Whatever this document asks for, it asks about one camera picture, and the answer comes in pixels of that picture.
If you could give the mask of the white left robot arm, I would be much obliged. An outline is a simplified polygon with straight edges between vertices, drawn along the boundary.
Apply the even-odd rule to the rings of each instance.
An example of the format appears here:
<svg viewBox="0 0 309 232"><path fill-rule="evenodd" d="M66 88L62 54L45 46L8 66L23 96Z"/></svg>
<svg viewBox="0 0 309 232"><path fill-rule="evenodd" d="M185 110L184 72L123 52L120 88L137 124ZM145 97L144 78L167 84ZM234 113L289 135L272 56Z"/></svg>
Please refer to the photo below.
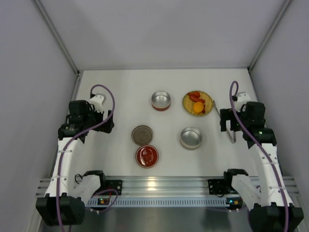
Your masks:
<svg viewBox="0 0 309 232"><path fill-rule="evenodd" d="M103 118L104 101L104 96L92 95L88 101L69 103L69 114L58 129L58 152L50 184L44 196L36 200L36 209L48 226L80 225L88 201L109 192L101 170L85 172L81 182L74 184L77 159L89 131L111 133L114 127L112 110Z"/></svg>

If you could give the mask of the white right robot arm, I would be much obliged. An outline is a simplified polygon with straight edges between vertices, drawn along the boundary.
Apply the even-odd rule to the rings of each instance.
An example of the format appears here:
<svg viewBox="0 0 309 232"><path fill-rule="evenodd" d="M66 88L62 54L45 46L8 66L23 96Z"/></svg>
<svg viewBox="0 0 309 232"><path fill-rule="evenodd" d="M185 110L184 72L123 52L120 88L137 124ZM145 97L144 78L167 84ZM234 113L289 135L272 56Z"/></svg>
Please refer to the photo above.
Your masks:
<svg viewBox="0 0 309 232"><path fill-rule="evenodd" d="M260 102L230 99L231 107L220 110L221 131L230 122L231 131L241 131L258 174L256 187L243 169L229 169L229 184L249 210L249 224L254 232L293 232L304 219L302 208L296 207L283 181L277 158L274 131L265 127L265 106Z"/></svg>

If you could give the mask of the orange round fruit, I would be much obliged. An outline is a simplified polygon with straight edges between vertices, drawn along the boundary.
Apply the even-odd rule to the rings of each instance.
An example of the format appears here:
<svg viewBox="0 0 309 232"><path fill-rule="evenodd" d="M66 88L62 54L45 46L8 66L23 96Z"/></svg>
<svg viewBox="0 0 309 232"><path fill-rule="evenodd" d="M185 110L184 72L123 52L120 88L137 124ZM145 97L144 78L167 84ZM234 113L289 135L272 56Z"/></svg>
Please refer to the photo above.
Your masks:
<svg viewBox="0 0 309 232"><path fill-rule="evenodd" d="M202 112L202 110L203 110L203 103L200 101L195 102L193 106L194 113L199 114Z"/></svg>

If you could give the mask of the red round lid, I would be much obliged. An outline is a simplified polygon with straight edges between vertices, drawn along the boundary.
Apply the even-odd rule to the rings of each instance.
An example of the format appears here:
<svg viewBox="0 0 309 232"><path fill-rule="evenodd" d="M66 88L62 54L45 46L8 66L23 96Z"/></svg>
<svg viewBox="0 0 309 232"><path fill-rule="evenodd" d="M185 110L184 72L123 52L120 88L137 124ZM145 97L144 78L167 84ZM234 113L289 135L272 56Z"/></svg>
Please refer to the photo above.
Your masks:
<svg viewBox="0 0 309 232"><path fill-rule="evenodd" d="M135 154L137 164L142 168L151 168L159 160L159 153L152 145L143 145L138 148Z"/></svg>

